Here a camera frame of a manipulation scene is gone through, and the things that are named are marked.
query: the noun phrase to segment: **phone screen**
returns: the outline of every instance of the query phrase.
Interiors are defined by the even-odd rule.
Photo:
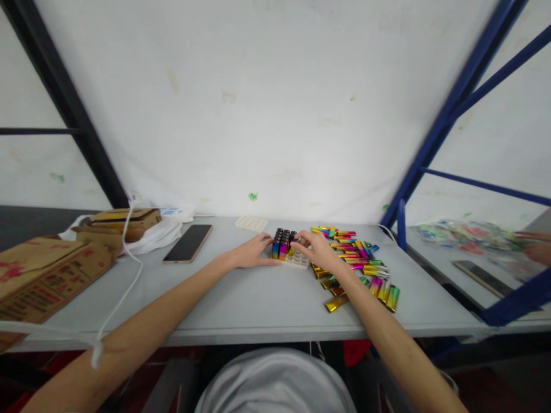
[[[192,225],[166,255],[164,262],[191,262],[212,229],[212,225]]]
[[[453,261],[452,263],[482,285],[487,284],[488,286],[490,286],[502,297],[506,297],[514,291],[511,287],[502,283],[489,272],[484,271],[482,268],[471,261]]]

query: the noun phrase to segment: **person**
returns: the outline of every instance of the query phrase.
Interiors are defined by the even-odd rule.
[[[524,247],[524,252],[531,260],[551,267],[551,233],[517,231],[516,234],[517,239],[542,241],[528,244]]]
[[[339,281],[390,373],[419,412],[467,410],[438,370],[392,314],[369,292],[321,234],[301,231],[292,243]],[[84,352],[50,379],[23,412],[92,412],[168,338],[194,305],[235,268],[279,265],[261,253],[273,239],[263,233],[216,257],[103,339],[99,368]],[[196,411],[355,412],[340,376],[322,361],[291,349],[261,349],[226,365],[203,392]]]

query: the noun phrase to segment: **white table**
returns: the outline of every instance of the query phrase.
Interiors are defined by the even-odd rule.
[[[470,254],[457,248],[442,248],[423,241],[412,228],[406,229],[408,248],[423,258],[440,275],[469,297],[480,307],[486,309],[499,301],[499,298],[452,264],[452,261],[468,260],[488,271],[494,277],[513,289],[521,283],[511,273],[492,264],[484,256]],[[513,321],[504,327],[491,328],[491,334],[515,334],[551,331],[551,303],[542,307],[544,311],[535,311]]]
[[[194,274],[216,255],[253,237],[235,228],[236,218],[199,218],[194,224],[212,224],[209,238],[191,264],[163,264],[172,246],[139,256],[144,268],[140,280],[107,327],[113,330],[148,303]],[[271,220],[266,232],[278,227],[310,229],[298,221]],[[440,285],[377,227],[337,225],[355,230],[358,238],[380,246],[375,254],[390,269],[401,289],[396,318],[414,337],[475,336],[488,327],[466,311]],[[94,334],[133,280],[137,264],[117,263],[65,308],[47,320],[50,326]],[[331,298],[312,270],[289,266],[235,270],[226,275],[192,310],[167,340],[167,346],[346,340],[367,337],[350,303],[329,314],[324,302]],[[81,349],[64,337],[33,334],[11,351]]]

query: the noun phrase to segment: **green mark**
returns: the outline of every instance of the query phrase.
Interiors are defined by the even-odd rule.
[[[54,181],[59,182],[60,184],[65,183],[65,177],[63,175],[58,175],[55,172],[50,172],[50,178],[53,179]]]

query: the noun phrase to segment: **hand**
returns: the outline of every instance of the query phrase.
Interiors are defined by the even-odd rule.
[[[226,252],[227,259],[235,268],[253,268],[258,266],[277,266],[281,262],[271,258],[263,258],[262,251],[273,244],[274,240],[268,233],[262,233],[239,247]]]
[[[322,234],[301,231],[294,237],[300,238],[300,242],[291,242],[291,246],[295,247],[318,267],[334,273],[337,268],[342,266],[344,261],[333,252],[327,239]]]
[[[518,239],[532,239],[538,241],[551,241],[551,233],[533,232],[533,231],[516,231]]]
[[[526,246],[524,252],[531,260],[551,267],[551,243],[534,243]]]

